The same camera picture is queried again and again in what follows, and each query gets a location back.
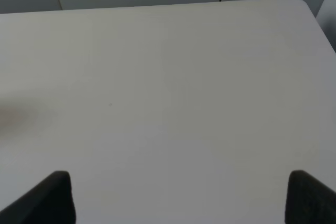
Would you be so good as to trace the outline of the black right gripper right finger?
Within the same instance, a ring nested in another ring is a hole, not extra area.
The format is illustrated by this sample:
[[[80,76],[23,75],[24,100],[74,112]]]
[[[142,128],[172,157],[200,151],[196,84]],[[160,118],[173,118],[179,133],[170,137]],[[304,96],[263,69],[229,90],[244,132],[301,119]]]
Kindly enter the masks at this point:
[[[290,173],[285,223],[335,223],[335,192],[303,170]]]

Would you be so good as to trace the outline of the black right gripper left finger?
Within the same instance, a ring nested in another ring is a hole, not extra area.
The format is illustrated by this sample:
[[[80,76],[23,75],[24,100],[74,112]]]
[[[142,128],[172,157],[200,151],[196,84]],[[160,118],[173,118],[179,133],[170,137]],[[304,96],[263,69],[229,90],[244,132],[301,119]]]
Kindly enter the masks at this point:
[[[1,223],[76,223],[70,174],[55,171],[1,210]]]

